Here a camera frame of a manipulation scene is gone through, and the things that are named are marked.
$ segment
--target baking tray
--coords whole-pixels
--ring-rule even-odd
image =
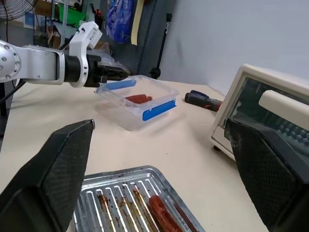
[[[73,214],[75,230],[162,232],[148,205],[153,195],[160,196],[184,232],[204,232],[163,174],[152,166],[85,176]]]

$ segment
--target fan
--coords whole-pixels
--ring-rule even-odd
[[[0,0],[0,21],[20,18],[33,9],[38,0]]]

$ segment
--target table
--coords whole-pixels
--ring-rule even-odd
[[[85,174],[152,165],[164,174],[206,232],[266,232],[235,163],[214,151],[208,140],[215,112],[182,100],[192,89],[219,100],[223,96],[208,86],[164,83],[179,90],[177,107],[132,132],[93,109],[93,88],[26,83],[14,95],[8,118],[0,153],[0,192],[53,131],[93,118],[96,128]],[[68,231],[74,231],[73,227],[71,223]]]

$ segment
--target toaster oven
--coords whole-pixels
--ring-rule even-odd
[[[211,129],[214,149],[234,159],[226,119],[245,120],[275,130],[295,152],[309,158],[309,81],[242,65]]]

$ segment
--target clear plastic container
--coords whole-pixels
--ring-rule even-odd
[[[146,76],[130,76],[125,80],[102,84],[96,90],[94,108],[103,116],[128,131],[152,121],[156,116],[176,107],[179,92]],[[146,95],[145,103],[127,97]]]

